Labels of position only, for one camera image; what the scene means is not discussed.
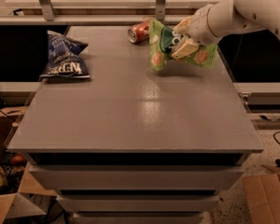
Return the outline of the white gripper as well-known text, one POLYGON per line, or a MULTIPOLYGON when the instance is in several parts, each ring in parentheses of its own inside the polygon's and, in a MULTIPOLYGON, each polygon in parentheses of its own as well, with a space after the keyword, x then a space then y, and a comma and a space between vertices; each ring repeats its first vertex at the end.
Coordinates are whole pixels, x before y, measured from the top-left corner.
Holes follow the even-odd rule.
POLYGON ((192 17, 186 17, 174 27, 173 31, 176 34, 189 34, 191 38, 183 37, 180 40, 171 53, 172 58, 182 59, 197 51, 199 44, 210 45, 220 41, 220 38, 213 34, 208 24, 208 13, 211 7, 211 5, 206 5, 199 8, 192 17))

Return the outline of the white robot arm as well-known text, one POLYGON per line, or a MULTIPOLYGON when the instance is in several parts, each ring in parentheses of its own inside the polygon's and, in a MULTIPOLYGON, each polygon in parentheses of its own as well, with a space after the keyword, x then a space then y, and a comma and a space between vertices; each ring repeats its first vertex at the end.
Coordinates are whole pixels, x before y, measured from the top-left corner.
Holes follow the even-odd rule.
POLYGON ((199 8, 175 27, 185 37, 171 57, 180 60, 199 46, 214 44, 227 35, 262 30, 270 31, 280 41, 280 0, 222 0, 199 8))

